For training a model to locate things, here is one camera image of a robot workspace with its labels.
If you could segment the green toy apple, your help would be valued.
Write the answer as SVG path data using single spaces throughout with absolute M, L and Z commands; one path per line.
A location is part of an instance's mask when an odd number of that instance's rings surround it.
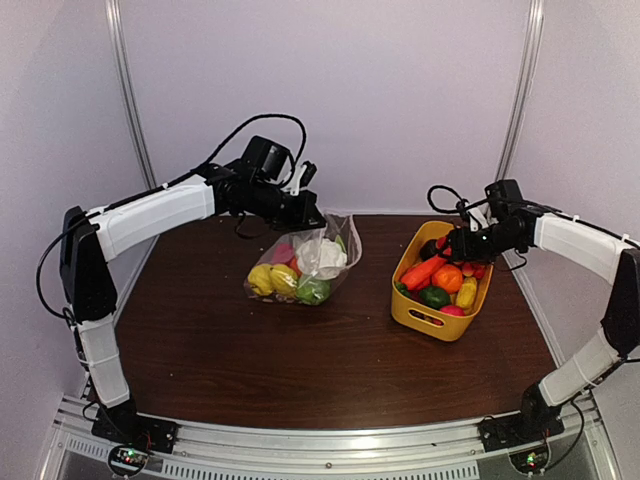
M 296 289 L 296 299 L 305 305 L 317 306 L 326 301 L 330 293 L 331 284 L 329 281 L 303 276 Z

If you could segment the yellow toy bell pepper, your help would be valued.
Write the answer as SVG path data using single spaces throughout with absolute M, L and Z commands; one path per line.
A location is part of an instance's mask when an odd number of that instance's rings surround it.
M 273 290 L 285 297 L 294 297 L 298 287 L 297 273 L 285 264 L 275 264 L 270 270 Z

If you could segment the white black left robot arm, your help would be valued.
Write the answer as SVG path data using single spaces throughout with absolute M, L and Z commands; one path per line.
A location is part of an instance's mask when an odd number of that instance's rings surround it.
M 106 429 L 123 444 L 137 442 L 144 424 L 122 404 L 131 398 L 115 336 L 118 293 L 109 264 L 151 238 L 194 221 L 229 213 L 262 218 L 273 228 L 305 231 L 326 221 L 307 185 L 315 174 L 306 162 L 292 190 L 276 180 L 290 160 L 286 147 L 254 136 L 243 154 L 220 166 L 205 163 L 149 192 L 64 216 L 59 271 L 72 323 L 102 406 Z

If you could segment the red toy bell pepper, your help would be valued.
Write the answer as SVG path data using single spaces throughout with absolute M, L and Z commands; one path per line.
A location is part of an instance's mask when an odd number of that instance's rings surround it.
M 278 244 L 272 257 L 272 263 L 284 264 L 285 266 L 292 269 L 298 277 L 302 275 L 300 269 L 298 268 L 295 250 L 291 244 Z

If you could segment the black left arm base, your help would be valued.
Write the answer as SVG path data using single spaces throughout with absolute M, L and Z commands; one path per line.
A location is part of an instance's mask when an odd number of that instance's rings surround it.
M 102 412 L 97 414 L 91 428 L 96 437 L 147 452 L 166 454 L 173 452 L 177 431 L 178 424 L 173 421 L 141 415 L 115 419 Z

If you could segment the white toy cauliflower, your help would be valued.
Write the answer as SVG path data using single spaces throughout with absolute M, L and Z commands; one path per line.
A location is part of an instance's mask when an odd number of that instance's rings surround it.
M 311 239 L 296 249 L 300 271 L 307 276 L 321 280 L 337 278 L 347 265 L 347 254 L 335 241 L 329 239 Z

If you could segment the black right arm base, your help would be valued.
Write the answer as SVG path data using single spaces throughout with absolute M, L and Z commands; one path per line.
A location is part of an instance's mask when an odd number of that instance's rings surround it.
M 486 416 L 477 425 L 485 452 L 509 449 L 564 432 L 561 405 L 548 405 L 539 385 L 527 388 L 520 410 L 501 417 Z

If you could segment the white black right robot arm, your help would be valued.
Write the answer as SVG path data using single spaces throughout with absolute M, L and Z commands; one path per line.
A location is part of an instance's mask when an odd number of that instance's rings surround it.
M 578 284 L 585 282 L 608 301 L 594 336 L 524 395 L 512 430 L 530 442 L 550 426 L 550 410 L 598 385 L 638 347 L 639 247 L 626 236 L 525 200 L 493 200 L 490 213 L 477 222 L 463 209 L 469 223 L 448 234 L 444 254 L 455 261 L 490 262 L 506 251 L 539 249 L 558 257 L 548 265 L 559 270 L 550 286 L 538 288 L 544 297 L 566 293 L 576 305 Z

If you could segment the clear zip top bag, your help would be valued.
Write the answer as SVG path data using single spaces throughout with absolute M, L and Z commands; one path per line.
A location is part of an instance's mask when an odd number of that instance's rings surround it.
M 319 306 L 362 258 L 355 217 L 325 212 L 319 229 L 286 233 L 262 254 L 244 280 L 250 299 Z

